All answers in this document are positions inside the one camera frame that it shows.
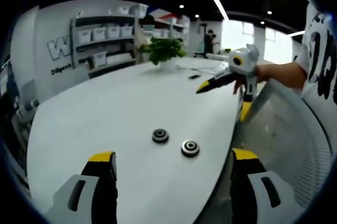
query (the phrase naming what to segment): white storage box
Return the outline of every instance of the white storage box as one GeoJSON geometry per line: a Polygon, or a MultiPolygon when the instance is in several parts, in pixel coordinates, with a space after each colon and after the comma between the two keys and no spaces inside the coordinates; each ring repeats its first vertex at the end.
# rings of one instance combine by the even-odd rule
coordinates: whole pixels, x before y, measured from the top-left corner
{"type": "Polygon", "coordinates": [[[129,10],[130,10],[130,7],[121,6],[121,7],[117,8],[117,14],[128,15],[129,10]]]}
{"type": "Polygon", "coordinates": [[[94,41],[101,41],[101,40],[106,39],[105,32],[106,32],[106,28],[105,27],[103,27],[103,28],[95,28],[93,30],[94,41]]]}
{"type": "Polygon", "coordinates": [[[107,28],[107,38],[118,38],[120,36],[121,27],[111,26],[107,28]]]}
{"type": "Polygon", "coordinates": [[[95,68],[106,65],[106,52],[94,54],[93,63],[95,68]]]}
{"type": "Polygon", "coordinates": [[[146,15],[146,10],[147,10],[147,6],[144,4],[136,4],[133,5],[130,10],[129,10],[129,14],[130,15],[134,15],[134,16],[138,16],[139,18],[144,18],[146,15]]]}
{"type": "Polygon", "coordinates": [[[130,37],[130,36],[132,36],[132,29],[133,29],[132,26],[121,27],[122,37],[130,37]]]}
{"type": "Polygon", "coordinates": [[[91,41],[91,29],[80,30],[78,32],[78,42],[80,44],[89,43],[91,41]]]}

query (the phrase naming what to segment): white t-shirt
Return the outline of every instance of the white t-shirt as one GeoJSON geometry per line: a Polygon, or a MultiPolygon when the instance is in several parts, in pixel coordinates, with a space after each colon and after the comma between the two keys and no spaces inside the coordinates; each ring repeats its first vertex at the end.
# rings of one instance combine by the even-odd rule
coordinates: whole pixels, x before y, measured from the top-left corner
{"type": "Polygon", "coordinates": [[[306,12],[302,49],[296,59],[308,78],[302,98],[325,130],[332,152],[337,153],[337,45],[331,32],[331,19],[311,4],[306,12]]]}

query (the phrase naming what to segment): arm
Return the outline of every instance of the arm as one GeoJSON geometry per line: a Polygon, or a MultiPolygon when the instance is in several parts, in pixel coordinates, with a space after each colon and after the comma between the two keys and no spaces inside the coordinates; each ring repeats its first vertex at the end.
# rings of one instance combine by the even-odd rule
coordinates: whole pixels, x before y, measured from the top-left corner
{"type": "Polygon", "coordinates": [[[286,87],[302,89],[307,73],[298,63],[291,62],[284,65],[259,65],[257,67],[257,77],[259,82],[272,78],[286,87]]]}

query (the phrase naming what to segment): white shelving unit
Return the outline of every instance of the white shelving unit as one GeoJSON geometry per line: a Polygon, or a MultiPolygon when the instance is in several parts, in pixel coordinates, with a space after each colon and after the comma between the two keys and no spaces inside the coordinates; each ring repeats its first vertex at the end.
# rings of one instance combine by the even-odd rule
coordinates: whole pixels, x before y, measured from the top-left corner
{"type": "MultiPolygon", "coordinates": [[[[121,27],[124,25],[127,26],[133,26],[133,34],[135,32],[135,29],[138,27],[138,17],[134,15],[106,15],[106,16],[89,16],[89,17],[76,17],[71,20],[70,25],[70,34],[71,34],[71,49],[72,49],[72,63],[73,68],[78,68],[81,65],[81,62],[83,63],[86,60],[90,60],[92,56],[96,53],[100,52],[107,52],[115,53],[115,46],[121,46],[123,43],[130,42],[133,44],[134,50],[134,35],[123,37],[122,33],[119,34],[119,37],[114,38],[107,38],[107,34],[105,33],[105,39],[100,40],[93,40],[93,36],[91,35],[89,42],[80,43],[79,40],[79,32],[81,30],[92,30],[94,28],[100,28],[100,27],[108,27],[112,25],[120,25],[121,27]]],[[[124,46],[124,49],[120,47],[121,53],[124,53],[124,49],[126,49],[126,46],[124,46]]],[[[111,67],[115,67],[118,65],[122,65],[125,63],[132,63],[135,62],[134,58],[128,58],[125,60],[116,60],[113,63],[102,65],[100,67],[92,68],[88,70],[89,74],[97,73],[101,70],[106,70],[111,67]]]]}
{"type": "Polygon", "coordinates": [[[116,40],[128,40],[128,39],[134,39],[134,36],[130,36],[130,37],[107,38],[107,39],[104,39],[104,40],[91,41],[91,42],[88,42],[88,43],[78,44],[78,45],[76,45],[76,48],[81,48],[81,47],[91,46],[91,45],[95,45],[95,44],[100,44],[100,43],[106,43],[106,42],[116,41],[116,40]]]}
{"type": "Polygon", "coordinates": [[[127,59],[127,60],[120,60],[120,61],[115,62],[115,63],[106,64],[106,65],[100,66],[98,68],[90,69],[90,70],[88,70],[88,72],[89,72],[89,74],[95,73],[95,72],[99,72],[100,70],[108,69],[110,67],[114,67],[114,66],[117,66],[117,65],[125,64],[125,63],[131,63],[131,62],[135,62],[135,61],[136,60],[134,58],[127,59]]]}

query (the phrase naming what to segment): black disc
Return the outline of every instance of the black disc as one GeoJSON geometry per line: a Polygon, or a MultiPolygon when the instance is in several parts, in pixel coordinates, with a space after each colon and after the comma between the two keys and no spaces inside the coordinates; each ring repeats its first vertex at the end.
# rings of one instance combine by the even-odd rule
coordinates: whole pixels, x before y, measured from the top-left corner
{"type": "Polygon", "coordinates": [[[185,141],[181,146],[181,153],[185,157],[195,157],[199,153],[199,146],[194,141],[185,141]]]}
{"type": "Polygon", "coordinates": [[[152,140],[157,144],[164,144],[169,140],[169,135],[165,129],[156,129],[152,133],[152,140]]]}

